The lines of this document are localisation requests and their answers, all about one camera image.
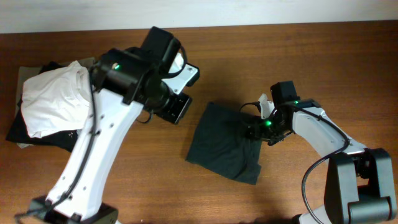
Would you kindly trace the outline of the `dark green Nike t-shirt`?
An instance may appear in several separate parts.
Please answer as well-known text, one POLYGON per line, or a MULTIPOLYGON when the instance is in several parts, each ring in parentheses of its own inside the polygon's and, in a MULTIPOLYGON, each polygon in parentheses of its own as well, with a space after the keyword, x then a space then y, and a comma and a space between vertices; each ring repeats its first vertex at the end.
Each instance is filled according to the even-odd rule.
POLYGON ((256 118, 208 103, 194 132, 186 161, 227 179, 257 184, 262 169, 259 165, 262 141, 248 138, 248 127, 243 123, 256 118))

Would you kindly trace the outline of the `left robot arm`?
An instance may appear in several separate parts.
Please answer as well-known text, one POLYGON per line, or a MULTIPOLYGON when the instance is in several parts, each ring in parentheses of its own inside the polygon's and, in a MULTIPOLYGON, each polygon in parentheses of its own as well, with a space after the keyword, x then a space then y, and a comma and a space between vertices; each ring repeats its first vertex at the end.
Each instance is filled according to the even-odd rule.
POLYGON ((200 76, 181 42, 152 27, 140 47, 111 49, 89 70, 91 107, 56 184, 15 215, 42 223, 117 223, 119 212, 103 191, 119 148, 143 112, 178 124, 192 99, 183 92, 200 76))

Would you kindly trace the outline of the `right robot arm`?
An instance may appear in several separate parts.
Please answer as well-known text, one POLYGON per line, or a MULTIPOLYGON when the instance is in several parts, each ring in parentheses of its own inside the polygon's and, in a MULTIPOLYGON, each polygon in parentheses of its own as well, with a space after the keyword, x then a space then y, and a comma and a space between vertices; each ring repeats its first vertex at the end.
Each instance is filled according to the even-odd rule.
POLYGON ((307 212, 294 223, 380 223, 397 217, 392 159, 383 148, 370 149, 339 128, 313 99, 301 99, 292 81, 271 86, 253 102, 260 116, 248 123, 248 137, 269 146, 291 134, 301 136, 320 155, 305 172, 301 193, 307 212), (323 205, 312 209, 306 194, 310 173, 326 162, 323 205))

